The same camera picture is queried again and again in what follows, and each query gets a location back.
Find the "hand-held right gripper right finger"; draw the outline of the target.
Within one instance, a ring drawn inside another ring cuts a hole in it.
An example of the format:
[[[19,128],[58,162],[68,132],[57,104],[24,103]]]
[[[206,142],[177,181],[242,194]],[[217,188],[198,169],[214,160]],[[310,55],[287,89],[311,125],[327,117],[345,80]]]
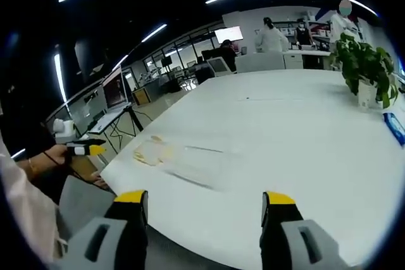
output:
[[[304,219],[288,195],[263,192],[261,236],[263,269],[360,269],[339,255],[339,245],[312,219]]]

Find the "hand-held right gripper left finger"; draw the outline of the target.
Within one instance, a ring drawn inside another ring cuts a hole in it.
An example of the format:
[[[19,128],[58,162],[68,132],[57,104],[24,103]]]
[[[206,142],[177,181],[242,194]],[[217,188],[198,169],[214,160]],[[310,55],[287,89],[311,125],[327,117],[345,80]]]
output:
[[[148,191],[123,193],[101,217],[92,218],[67,242],[51,269],[144,269]]]

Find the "person's left hand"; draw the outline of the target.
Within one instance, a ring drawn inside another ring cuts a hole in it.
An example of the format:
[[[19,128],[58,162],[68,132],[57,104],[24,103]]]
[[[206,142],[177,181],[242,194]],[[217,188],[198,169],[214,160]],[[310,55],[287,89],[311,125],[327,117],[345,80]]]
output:
[[[53,145],[46,150],[44,154],[52,159],[55,163],[64,164],[66,162],[67,146],[63,144]]]

